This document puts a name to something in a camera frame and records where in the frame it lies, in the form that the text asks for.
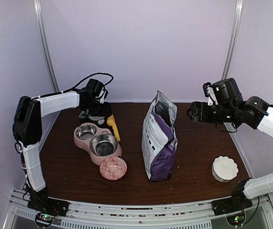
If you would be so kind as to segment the yellow plastic food scoop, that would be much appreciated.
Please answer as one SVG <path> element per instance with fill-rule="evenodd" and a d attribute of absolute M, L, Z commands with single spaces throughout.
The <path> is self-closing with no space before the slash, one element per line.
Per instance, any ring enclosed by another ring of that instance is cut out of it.
<path fill-rule="evenodd" d="M 118 131 L 118 128 L 117 128 L 117 125 L 115 122 L 115 118 L 113 115 L 111 115 L 107 118 L 107 125 L 112 127 L 113 132 L 114 132 L 114 136 L 116 137 L 118 142 L 120 142 L 121 141 L 120 134 L 119 134 L 119 131 Z"/>

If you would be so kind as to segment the purple puppy food bag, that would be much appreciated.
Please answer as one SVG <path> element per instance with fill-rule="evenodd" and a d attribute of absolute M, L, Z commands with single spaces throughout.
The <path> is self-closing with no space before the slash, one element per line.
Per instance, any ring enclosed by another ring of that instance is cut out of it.
<path fill-rule="evenodd" d="M 142 125 L 142 155 L 151 182 L 171 178 L 178 140 L 174 123 L 177 106 L 158 91 Z"/>

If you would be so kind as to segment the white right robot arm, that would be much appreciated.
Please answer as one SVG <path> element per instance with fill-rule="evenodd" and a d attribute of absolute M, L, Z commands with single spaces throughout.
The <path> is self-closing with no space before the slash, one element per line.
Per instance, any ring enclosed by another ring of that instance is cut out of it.
<path fill-rule="evenodd" d="M 192 102 L 186 114 L 193 122 L 220 125 L 232 124 L 237 129 L 247 124 L 273 138 L 273 105 L 258 96 L 243 100 L 243 96 L 234 78 L 215 83 L 204 83 L 203 91 L 208 101 Z M 231 210 L 239 210 L 246 199 L 273 193 L 273 173 L 242 182 L 242 187 L 228 200 Z"/>

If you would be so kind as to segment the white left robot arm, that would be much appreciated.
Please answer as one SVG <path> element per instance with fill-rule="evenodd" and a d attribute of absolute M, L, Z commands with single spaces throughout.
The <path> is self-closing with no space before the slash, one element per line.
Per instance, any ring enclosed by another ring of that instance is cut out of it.
<path fill-rule="evenodd" d="M 16 144 L 19 146 L 18 152 L 22 155 L 22 168 L 32 190 L 40 192 L 46 187 L 39 156 L 42 118 L 78 107 L 81 109 L 81 119 L 102 125 L 111 116 L 111 105 L 105 101 L 107 95 L 105 84 L 90 79 L 81 89 L 73 87 L 57 93 L 20 98 L 12 131 Z"/>

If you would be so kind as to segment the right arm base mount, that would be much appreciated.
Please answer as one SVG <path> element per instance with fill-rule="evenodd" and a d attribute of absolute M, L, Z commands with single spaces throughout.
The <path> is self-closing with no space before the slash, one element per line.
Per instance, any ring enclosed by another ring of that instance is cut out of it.
<path fill-rule="evenodd" d="M 243 193 L 247 180 L 240 182 L 228 198 L 214 200 L 212 209 L 215 216 L 242 211 L 253 206 L 253 203 Z"/>

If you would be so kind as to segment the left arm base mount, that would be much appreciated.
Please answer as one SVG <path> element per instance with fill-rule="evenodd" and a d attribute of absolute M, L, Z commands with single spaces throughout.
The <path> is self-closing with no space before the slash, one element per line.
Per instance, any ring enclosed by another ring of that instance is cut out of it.
<path fill-rule="evenodd" d="M 65 217 L 68 211 L 69 203 L 64 200 L 52 199 L 49 197 L 48 189 L 45 187 L 41 191 L 34 191 L 26 185 L 26 194 L 30 195 L 27 207 L 49 215 Z"/>

